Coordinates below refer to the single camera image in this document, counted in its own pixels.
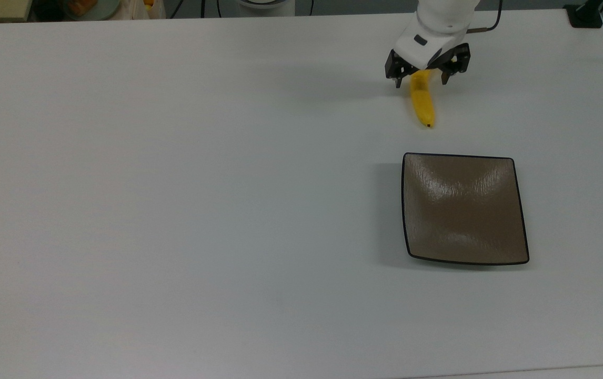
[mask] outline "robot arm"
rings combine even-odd
[[[420,69],[439,68],[443,83],[465,72],[470,48],[461,44],[479,0],[419,0],[409,26],[386,61],[386,77],[400,87],[403,77]]]

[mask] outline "brown plate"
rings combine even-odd
[[[412,257],[463,264],[528,262],[511,158],[405,154],[402,218]]]

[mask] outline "black cable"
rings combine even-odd
[[[503,13],[503,0],[500,0],[500,2],[498,3],[498,16],[496,17],[496,23],[491,28],[474,28],[474,29],[468,29],[467,34],[470,34],[470,33],[483,33],[483,32],[493,31],[493,29],[496,29],[496,26],[498,26],[498,24],[500,22],[500,15],[502,13]]]
[[[496,26],[498,26],[499,22],[500,22],[500,15],[503,13],[503,0],[500,0],[500,3],[498,4],[498,17],[496,17],[496,23],[489,29],[487,29],[487,32],[493,31],[493,29],[496,29]]]
[[[171,18],[175,17],[177,10],[179,10],[179,7],[182,5],[182,2],[184,2],[184,0],[179,0],[179,3],[177,3],[176,10],[174,10],[173,14],[171,14]]]

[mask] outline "white table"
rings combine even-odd
[[[504,12],[428,130],[409,19],[0,25],[0,377],[603,365],[603,29]],[[407,151],[514,158],[531,261],[407,256]]]

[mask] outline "yellow banana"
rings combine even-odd
[[[435,108],[432,105],[432,97],[428,88],[431,69],[422,69],[411,75],[409,91],[411,102],[416,111],[419,121],[427,127],[435,125]]]

